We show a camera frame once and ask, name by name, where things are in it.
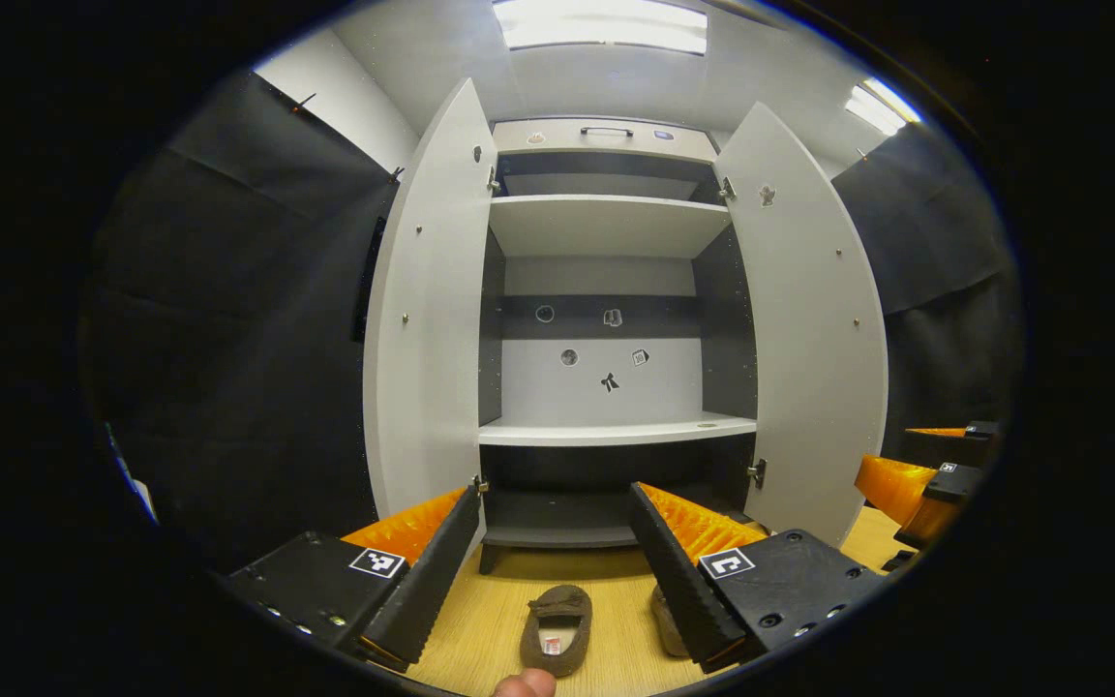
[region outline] open cabinet door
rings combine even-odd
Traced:
[[[746,513],[840,546],[859,517],[863,453],[889,400],[884,316],[867,254],[833,185],[757,103],[712,166],[743,250],[756,327],[756,463]]]
[[[363,444],[381,519],[479,473],[481,283],[495,165],[465,79],[416,147],[372,273]]]

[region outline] small sticker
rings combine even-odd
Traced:
[[[350,563],[350,568],[357,572],[371,573],[381,578],[394,578],[403,565],[403,556],[381,552],[380,550],[363,550]]]
[[[704,569],[708,570],[708,573],[712,578],[725,578],[743,573],[747,569],[756,569],[756,564],[752,564],[752,560],[748,560],[746,554],[739,552],[737,546],[734,550],[726,550],[725,552],[705,554],[700,556],[700,564],[704,565]]]

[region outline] drawer handle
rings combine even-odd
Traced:
[[[634,132],[631,130],[631,128],[617,128],[617,127],[612,127],[612,125],[584,125],[583,128],[579,129],[579,133],[581,133],[584,136],[586,136],[588,132],[592,130],[593,128],[594,128],[594,130],[620,130],[620,132],[627,134],[627,137],[631,137],[631,136],[634,135]]]

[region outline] cabinet drawer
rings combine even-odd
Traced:
[[[501,155],[598,151],[672,157],[695,163],[716,159],[712,142],[704,132],[644,122],[571,116],[498,122],[493,127],[493,143]]]

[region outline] black curtain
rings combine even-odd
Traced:
[[[991,194],[946,138],[908,124],[833,177],[876,278],[889,343],[881,454],[906,428],[1008,418],[1024,318]]]
[[[226,79],[125,182],[81,312],[96,410],[224,573],[377,520],[353,327],[395,185],[293,106]]]

